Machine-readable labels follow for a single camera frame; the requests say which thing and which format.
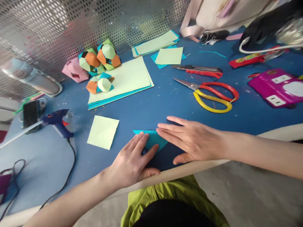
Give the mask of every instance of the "hot glue gun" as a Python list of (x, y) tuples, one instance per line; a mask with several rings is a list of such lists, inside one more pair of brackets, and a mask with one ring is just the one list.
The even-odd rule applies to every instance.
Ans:
[(69, 109), (57, 110), (41, 117), (39, 120), (42, 121), (43, 125), (53, 125), (63, 138), (69, 139), (74, 136), (74, 133), (67, 130), (65, 126), (68, 125), (68, 123), (62, 120), (68, 111)]

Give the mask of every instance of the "blue tabletop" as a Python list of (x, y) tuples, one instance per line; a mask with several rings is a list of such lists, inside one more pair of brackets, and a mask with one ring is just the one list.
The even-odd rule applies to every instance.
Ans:
[[(77, 162), (71, 180), (63, 193), (83, 181), (93, 177), (111, 165), (118, 152), (134, 136), (133, 129), (155, 130), (159, 122), (166, 122), (166, 116), (172, 115), (187, 120), (198, 121), (219, 130), (239, 131), (257, 135), (283, 126), (303, 123), (303, 103), (296, 109), (272, 108), (251, 87), (247, 85), (250, 74), (264, 72), (273, 68), (283, 68), (290, 74), (301, 75), (303, 57), (296, 51), (284, 54), (266, 63), (232, 69), (228, 62), (246, 56), (237, 50), (239, 41), (220, 41), (214, 46), (185, 41), (176, 45), (184, 47), (188, 55), (182, 65), (218, 67), (223, 70), (220, 82), (227, 83), (238, 90), (240, 99), (233, 103), (233, 109), (224, 114), (211, 113), (203, 109), (193, 97), (192, 90), (174, 81), (177, 77), (190, 82), (213, 81), (212, 78), (187, 74), (167, 66), (159, 69), (150, 55), (144, 56), (144, 62), (155, 84), (154, 87), (127, 96), (115, 102), (87, 110), (89, 93), (86, 82), (77, 84), (69, 80), (64, 83), (64, 91), (55, 98), (47, 98), (46, 113), (61, 108), (69, 108), (74, 114), (72, 127), (75, 129), (73, 144), (77, 152)], [(223, 58), (213, 53), (199, 51), (217, 51)], [(133, 59), (132, 52), (122, 54), (121, 61)], [(224, 108), (216, 103), (216, 108)], [(87, 144), (87, 138), (95, 115), (120, 120), (110, 150)], [(21, 123), (15, 117), (7, 135), (10, 138), (21, 130)], [(149, 166), (160, 170), (173, 168), (173, 158), (182, 151), (167, 144)], [(18, 159), (26, 159), (27, 165), (19, 176), (21, 191), (9, 210), (9, 214), (41, 205), (64, 184), (73, 163), (73, 153), (67, 141), (51, 126), (40, 131), (23, 135), (0, 150), (0, 170), (10, 168)], [(6, 201), (14, 194), (10, 188)]]

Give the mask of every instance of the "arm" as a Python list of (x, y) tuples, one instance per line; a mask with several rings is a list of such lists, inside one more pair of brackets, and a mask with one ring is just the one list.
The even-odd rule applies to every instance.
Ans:
[(183, 126), (158, 124), (158, 134), (185, 153), (173, 163), (230, 159), (303, 179), (303, 145), (238, 132), (219, 131), (194, 121), (167, 117)]
[(141, 156), (148, 137), (148, 134), (142, 132), (135, 135), (119, 152), (111, 166), (45, 206), (24, 227), (72, 227), (83, 214), (115, 191), (160, 174), (158, 169), (145, 168), (159, 145), (154, 145)]

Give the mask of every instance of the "hand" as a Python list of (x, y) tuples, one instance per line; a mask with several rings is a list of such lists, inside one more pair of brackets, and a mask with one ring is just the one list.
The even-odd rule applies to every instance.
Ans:
[(224, 149), (225, 132), (210, 128), (195, 121), (187, 121), (177, 117), (167, 117), (183, 126), (159, 123), (157, 133), (168, 142), (185, 151), (173, 160), (178, 163), (187, 163), (195, 160), (221, 159)]
[(105, 169), (107, 176), (115, 182), (117, 189), (126, 188), (145, 178), (159, 175), (155, 168), (145, 168), (159, 149), (155, 144), (145, 155), (141, 155), (149, 135), (140, 132), (119, 152), (113, 164)]

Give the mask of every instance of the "perforated metal sheet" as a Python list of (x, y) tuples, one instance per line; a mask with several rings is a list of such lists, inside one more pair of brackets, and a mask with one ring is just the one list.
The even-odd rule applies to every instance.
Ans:
[[(64, 64), (109, 38), (120, 53), (179, 25), (190, 0), (0, 0), (0, 65), (28, 62), (58, 81)], [(0, 72), (0, 95), (37, 92)]]

